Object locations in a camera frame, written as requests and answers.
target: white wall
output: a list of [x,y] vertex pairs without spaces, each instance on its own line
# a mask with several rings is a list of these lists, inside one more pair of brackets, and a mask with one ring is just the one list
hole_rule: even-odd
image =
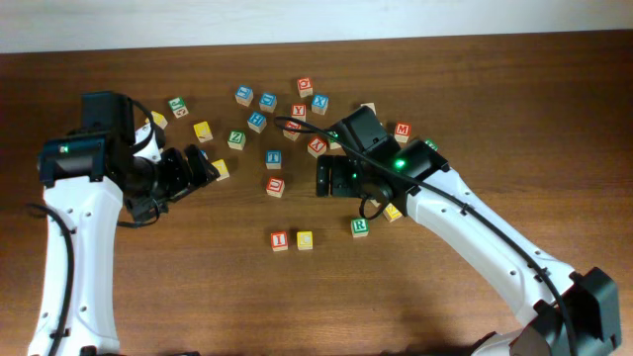
[[633,28],[633,0],[0,0],[0,52]]

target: blue block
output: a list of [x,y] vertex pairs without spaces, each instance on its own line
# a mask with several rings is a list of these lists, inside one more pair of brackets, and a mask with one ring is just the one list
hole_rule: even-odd
[[328,100],[329,99],[327,99],[327,97],[324,95],[315,95],[315,98],[313,99],[313,105],[318,108],[325,108],[327,106]]
[[252,92],[253,90],[250,89],[249,87],[240,85],[237,91],[235,92],[235,95],[242,99],[248,99],[248,96],[250,96],[250,93]]
[[280,150],[266,151],[266,163],[281,163],[281,151]]
[[261,115],[261,114],[259,114],[257,112],[254,112],[253,115],[250,116],[250,119],[248,119],[248,121],[251,124],[259,127],[259,126],[261,126],[264,123],[264,121],[266,121],[266,117],[264,117],[263,115]]
[[274,94],[264,93],[259,100],[259,104],[265,106],[273,106],[273,104],[275,103],[275,99],[276,97]]

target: yellow block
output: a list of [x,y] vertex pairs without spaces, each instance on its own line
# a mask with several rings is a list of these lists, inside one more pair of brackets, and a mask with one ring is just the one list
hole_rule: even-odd
[[393,204],[389,203],[385,210],[383,211],[385,218],[389,221],[389,223],[401,218],[403,213],[401,213]]
[[313,249],[313,232],[312,231],[297,232],[297,247],[300,250]]
[[226,163],[223,159],[219,159],[215,162],[212,162],[211,164],[213,164],[214,167],[216,167],[216,169],[218,169],[218,171],[220,172],[220,178],[218,178],[218,180],[228,178],[228,169],[226,168]]
[[207,122],[201,122],[194,125],[194,131],[196,132],[196,136],[200,142],[206,142],[214,138],[211,134],[211,128],[209,128],[209,124]]
[[154,122],[159,125],[161,129],[165,130],[167,127],[167,120],[165,117],[156,112],[151,112],[151,115],[154,117]]

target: brown tabletop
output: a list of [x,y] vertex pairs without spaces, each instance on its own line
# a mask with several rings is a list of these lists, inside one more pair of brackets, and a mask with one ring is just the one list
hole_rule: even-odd
[[[315,197],[309,136],[247,127],[262,92],[277,114],[309,76],[329,96],[324,127],[360,103],[431,138],[493,210],[539,247],[618,284],[633,353],[633,32],[431,38],[0,55],[0,349],[26,355],[40,308],[46,227],[36,157],[79,126],[80,94],[114,90],[165,115],[167,144],[201,143],[230,178],[172,205],[154,226],[117,230],[114,310],[121,352],[166,355],[377,354],[471,344],[520,327],[503,300],[444,241],[410,219],[379,217],[353,239],[357,200]],[[240,85],[255,91],[235,103]],[[190,114],[175,119],[167,100]],[[142,123],[140,115],[136,125]],[[245,130],[244,151],[229,149]],[[264,151],[280,149],[283,169]],[[282,199],[268,177],[286,181]],[[128,219],[123,213],[121,219]],[[270,232],[311,230],[312,251],[273,252]]]

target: toy block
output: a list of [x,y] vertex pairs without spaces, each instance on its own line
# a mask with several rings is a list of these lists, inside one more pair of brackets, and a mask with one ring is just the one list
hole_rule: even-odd
[[277,106],[277,97],[270,93],[264,93],[259,100],[259,109],[267,113],[275,111]]
[[185,101],[182,100],[181,97],[170,100],[169,107],[171,108],[171,111],[174,113],[174,116],[177,119],[180,119],[184,117],[185,115],[189,114],[189,111],[187,110],[187,107],[185,106]]
[[253,115],[250,116],[250,119],[248,119],[248,126],[256,133],[261,134],[266,128],[266,117],[254,112]]
[[249,106],[253,101],[253,90],[247,86],[240,85],[235,92],[235,100],[243,106]]
[[411,135],[411,125],[397,123],[396,131],[394,132],[394,138],[398,142],[407,143],[408,137]]
[[313,82],[310,78],[301,78],[297,80],[297,89],[299,89],[299,96],[302,98],[313,95]]
[[430,139],[427,139],[424,143],[426,143],[429,147],[433,148],[433,150],[437,150],[439,147],[437,147],[437,144],[435,144],[435,142],[433,142]]
[[369,109],[371,109],[374,112],[374,115],[376,115],[376,106],[374,105],[374,103],[366,103],[366,104],[361,104],[361,107],[368,107]]
[[324,140],[315,137],[310,143],[308,143],[308,153],[318,158],[320,155],[324,154],[327,150],[327,143]]
[[228,134],[228,146],[232,149],[243,150],[246,145],[246,133],[241,131],[231,131]]
[[266,184],[266,193],[270,196],[281,198],[282,194],[284,194],[284,188],[286,188],[286,184],[284,184],[283,179],[271,177],[268,180],[268,184]]
[[312,231],[297,232],[297,247],[300,250],[313,249],[313,232]]
[[209,123],[207,122],[201,122],[194,125],[194,131],[196,132],[196,137],[200,142],[206,142],[214,139],[214,136],[211,134],[211,128],[209,128]]
[[[327,133],[333,135],[334,137],[338,137],[338,133],[336,132],[327,132]],[[340,148],[340,144],[331,138],[328,138],[327,142],[329,142],[329,149]]]
[[167,127],[167,119],[156,112],[151,112],[151,116],[154,118],[154,123],[157,124],[161,129],[165,130],[165,128]]
[[218,169],[218,172],[220,172],[220,177],[218,178],[219,181],[228,178],[228,169],[226,168],[226,163],[223,159],[211,162],[211,164],[213,164],[214,167]]
[[266,168],[281,169],[281,151],[280,150],[266,151]]
[[352,236],[365,237],[369,234],[369,222],[367,219],[352,219]]
[[326,96],[315,95],[315,98],[313,99],[313,113],[325,115],[327,104],[329,104],[329,99]]
[[401,218],[403,216],[403,213],[396,209],[393,204],[389,203],[383,211],[383,215],[385,215],[385,218],[387,218],[389,223],[393,223],[394,221]]
[[306,120],[306,104],[293,104],[292,117],[301,121]]
[[[293,123],[293,122],[286,122],[286,128],[287,129],[294,129],[294,130],[298,130],[301,128],[301,125],[297,124],[297,123]],[[293,132],[289,132],[284,130],[284,136],[291,139],[291,140],[297,140],[297,138],[299,138],[299,135],[301,133],[293,133]]]
[[286,231],[278,231],[270,234],[270,244],[273,251],[285,251],[288,249],[288,235]]

